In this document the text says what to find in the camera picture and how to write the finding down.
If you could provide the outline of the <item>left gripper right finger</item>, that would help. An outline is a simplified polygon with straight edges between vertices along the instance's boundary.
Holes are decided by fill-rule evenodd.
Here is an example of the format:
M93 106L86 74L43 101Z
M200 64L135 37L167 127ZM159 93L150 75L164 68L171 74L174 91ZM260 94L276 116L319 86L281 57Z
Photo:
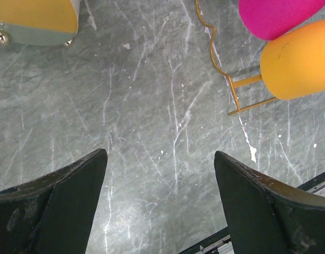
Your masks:
M325 253L325 197L217 151L216 180L235 253Z

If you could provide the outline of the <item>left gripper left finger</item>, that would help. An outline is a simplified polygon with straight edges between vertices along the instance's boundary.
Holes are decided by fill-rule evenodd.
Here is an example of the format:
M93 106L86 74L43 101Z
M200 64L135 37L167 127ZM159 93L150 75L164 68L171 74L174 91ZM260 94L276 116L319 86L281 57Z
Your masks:
M0 191L0 253L85 253L106 166L97 149Z

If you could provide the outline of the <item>yellow wine glass back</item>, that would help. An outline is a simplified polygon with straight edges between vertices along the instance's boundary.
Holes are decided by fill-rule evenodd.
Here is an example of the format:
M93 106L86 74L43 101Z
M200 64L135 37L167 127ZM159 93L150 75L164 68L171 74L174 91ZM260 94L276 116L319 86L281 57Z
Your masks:
M264 47L260 70L273 96L291 100L325 90L325 19L287 33Z

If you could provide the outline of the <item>pink plastic wine glass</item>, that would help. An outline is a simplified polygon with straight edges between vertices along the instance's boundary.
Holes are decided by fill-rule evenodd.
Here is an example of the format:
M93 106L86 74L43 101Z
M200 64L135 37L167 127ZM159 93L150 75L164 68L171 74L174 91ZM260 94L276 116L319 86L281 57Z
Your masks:
M239 0L238 11L248 31L270 41L305 22L325 7L325 0Z

